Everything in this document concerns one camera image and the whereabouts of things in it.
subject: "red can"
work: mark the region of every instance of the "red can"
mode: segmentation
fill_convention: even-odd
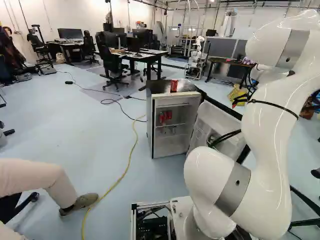
[[[171,93],[176,93],[178,88],[178,80],[171,80]]]
[[[166,116],[167,120],[171,120],[172,119],[172,111],[166,111],[165,116]]]
[[[160,113],[159,113],[159,123],[160,123],[161,125],[163,125],[164,122],[165,122],[165,115],[164,115],[163,112],[160,112]]]

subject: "white wall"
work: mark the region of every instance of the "white wall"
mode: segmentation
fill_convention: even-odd
[[[9,26],[12,29],[14,29],[14,26],[11,23],[10,17],[5,8],[4,1],[8,5],[9,13],[16,30],[21,32],[21,35],[14,34],[14,42],[27,59],[32,62],[36,59],[35,54],[33,53],[30,44],[26,41],[28,28],[30,28],[32,24],[39,24],[41,26],[41,31],[45,41],[52,41],[55,38],[59,38],[57,31],[58,28],[79,28],[82,30],[89,30],[91,35],[94,36],[96,32],[103,30],[105,16],[110,10],[110,5],[105,3],[105,0],[20,0],[28,23],[27,28],[19,6],[19,1],[0,0],[0,21],[2,21],[4,26]],[[136,28],[136,21],[145,22],[148,28],[153,27],[154,21],[152,21],[152,6],[132,0],[130,1],[128,8],[127,0],[111,1],[113,24],[115,27],[125,28],[129,24],[128,9],[130,12],[131,29]],[[200,7],[205,6],[205,0],[199,0],[198,2]],[[46,16],[44,4],[46,6],[49,21]],[[309,1],[306,0],[303,4],[307,6]],[[310,6],[315,7],[319,6],[319,4],[320,0],[313,0],[310,3]],[[175,6],[175,3],[169,4],[169,7]],[[182,2],[178,8],[183,9],[184,7],[185,3]],[[197,26],[200,16],[200,27],[204,23],[203,35],[207,29],[214,28],[215,21],[215,29],[219,30],[223,23],[225,12],[230,9],[231,7],[221,7],[219,10],[216,8],[210,8],[207,9],[207,11],[200,9],[199,12],[193,9],[190,16],[188,13],[189,11],[187,10],[184,25],[187,25],[190,19],[190,25]],[[300,11],[299,8],[290,8],[287,11],[287,8],[284,7],[257,7],[255,10],[253,7],[236,7],[235,10],[237,11],[237,17],[234,36],[244,39],[249,38],[253,31],[264,24],[276,18],[283,18],[285,14],[287,14],[287,16],[293,16]],[[182,24],[184,10],[169,10],[167,12],[167,16],[164,15],[164,12],[165,11],[163,9],[161,10],[160,8],[157,8],[155,12],[155,21],[162,21],[165,26],[167,19],[167,26],[171,26],[172,16],[174,14],[173,25],[177,26],[178,24]]]
[[[13,35],[14,43],[30,62],[35,62],[36,60],[30,43],[26,41],[28,28],[31,28],[31,25],[40,25],[45,41],[59,38],[58,28],[89,30],[90,34],[95,36],[96,32],[103,31],[105,16],[110,11],[110,4],[105,3],[105,0],[20,0],[28,23],[27,27],[19,1],[5,0],[5,2],[16,30],[21,32],[21,34]],[[114,26],[125,28],[129,24],[127,0],[112,0],[111,2]],[[152,6],[131,1],[129,11],[131,29],[136,28],[136,21],[143,21],[148,26],[150,25]],[[9,14],[4,1],[0,0],[0,21],[4,26],[9,26],[14,30]]]

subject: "yellow cable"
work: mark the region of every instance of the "yellow cable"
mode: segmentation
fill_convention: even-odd
[[[82,239],[82,240],[85,240],[85,225],[86,225],[86,220],[87,220],[87,217],[88,217],[89,212],[90,212],[102,199],[104,199],[104,198],[121,182],[121,180],[122,180],[122,179],[125,177],[125,175],[127,174],[128,170],[129,170],[129,167],[130,167],[130,163],[131,163],[131,155],[132,155],[132,153],[133,153],[133,151],[134,151],[134,149],[135,149],[135,147],[136,147],[136,145],[137,145],[137,143],[138,143],[138,140],[139,140],[138,133],[137,133],[137,131],[136,131],[136,129],[135,129],[135,123],[136,123],[137,120],[142,119],[144,116],[145,116],[145,115],[138,117],[138,118],[135,119],[135,120],[133,121],[133,123],[132,123],[132,129],[133,129],[134,134],[135,134],[135,143],[134,143],[133,147],[131,148],[131,151],[130,151],[130,154],[129,154],[129,158],[128,158],[128,164],[127,164],[124,172],[122,173],[121,177],[119,177],[119,179],[108,189],[108,191],[106,191],[105,194],[104,194],[102,197],[100,197],[100,198],[95,202],[95,204],[94,204],[92,207],[90,207],[90,208],[88,209],[88,211],[85,213],[84,218],[83,218],[83,221],[82,221],[82,227],[81,227],[81,239]]]

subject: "mini fridge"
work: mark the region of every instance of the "mini fridge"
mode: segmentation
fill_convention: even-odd
[[[188,154],[207,146],[208,138],[218,138],[241,128],[241,122],[206,101],[203,92],[185,79],[171,92],[171,80],[146,82],[147,137],[153,159]],[[246,145],[242,133],[215,146],[235,161]]]

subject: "beige trousers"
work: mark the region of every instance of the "beige trousers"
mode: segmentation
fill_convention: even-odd
[[[35,189],[45,189],[63,209],[70,207],[77,199],[76,190],[62,167],[51,163],[0,158],[0,198]],[[0,221],[2,239],[26,240]]]

